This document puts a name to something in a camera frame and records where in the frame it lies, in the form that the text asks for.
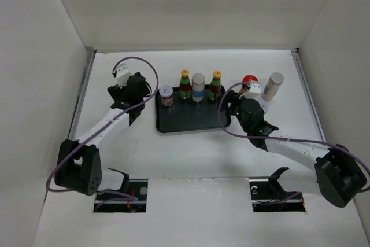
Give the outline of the yellow cap sauce bottle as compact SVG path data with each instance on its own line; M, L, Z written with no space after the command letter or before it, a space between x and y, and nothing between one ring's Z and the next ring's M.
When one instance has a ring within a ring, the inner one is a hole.
M221 96L221 76L222 73L220 71L214 71L208 92L208 99L210 101L217 101Z
M189 80L189 70L183 69L181 71L181 78L179 84L180 98L188 100L191 97L191 83Z

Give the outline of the red lid sauce jar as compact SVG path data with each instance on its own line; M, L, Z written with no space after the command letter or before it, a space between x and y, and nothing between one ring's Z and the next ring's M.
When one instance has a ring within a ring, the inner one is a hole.
M258 79L254 75L246 75L242 80L242 87L240 88L240 93L248 92L253 83L258 82Z

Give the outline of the white lid small jar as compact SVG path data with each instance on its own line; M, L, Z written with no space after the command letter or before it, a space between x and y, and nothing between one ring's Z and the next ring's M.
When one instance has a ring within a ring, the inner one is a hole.
M269 109L269 104L264 100L259 100L260 107L263 110L263 113L266 114Z
M158 89L160 100L163 106L170 107L173 105L173 88L169 85L163 85Z

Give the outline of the silver lid blue label canister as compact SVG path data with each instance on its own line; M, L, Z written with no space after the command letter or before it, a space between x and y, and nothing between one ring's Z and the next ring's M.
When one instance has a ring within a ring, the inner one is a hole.
M191 98L195 102L201 102L204 98L205 77L201 73L195 73L191 79Z

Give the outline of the silver lid white canister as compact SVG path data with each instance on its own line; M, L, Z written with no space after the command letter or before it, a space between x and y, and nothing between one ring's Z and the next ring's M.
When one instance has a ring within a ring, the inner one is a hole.
M273 100L274 96L284 82L284 76L281 73L274 72L270 75L268 82L262 90L261 97L265 101Z

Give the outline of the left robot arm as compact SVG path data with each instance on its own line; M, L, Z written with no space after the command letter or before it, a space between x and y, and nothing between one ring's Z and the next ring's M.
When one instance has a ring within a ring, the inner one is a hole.
M108 93L114 103L98 124L80 138L62 142L54 183L87 196L108 189L115 199L123 200L128 197L130 186L124 182L123 173L111 168L102 169L100 148L140 116L145 107L144 98L150 95L151 87L137 72L127 77L125 85L108 87Z

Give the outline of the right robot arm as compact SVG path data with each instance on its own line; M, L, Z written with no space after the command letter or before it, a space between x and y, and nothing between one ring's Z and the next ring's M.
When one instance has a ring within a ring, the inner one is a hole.
M319 193L332 205L343 208L357 194L369 190L369 168L340 144L295 139L279 132L264 119L258 101L230 91L220 109L235 116L253 146L280 154L309 168L316 176Z

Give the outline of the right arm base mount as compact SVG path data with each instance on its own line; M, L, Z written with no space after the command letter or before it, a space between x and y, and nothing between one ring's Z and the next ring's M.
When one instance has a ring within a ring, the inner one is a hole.
M279 183L288 170L281 167L270 176L249 179L253 212L306 212L302 193L285 191Z

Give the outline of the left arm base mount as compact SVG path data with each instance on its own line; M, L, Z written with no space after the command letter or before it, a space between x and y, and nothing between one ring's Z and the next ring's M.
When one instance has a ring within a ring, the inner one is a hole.
M95 213L145 213L149 181L130 179L119 191L98 193L94 201Z

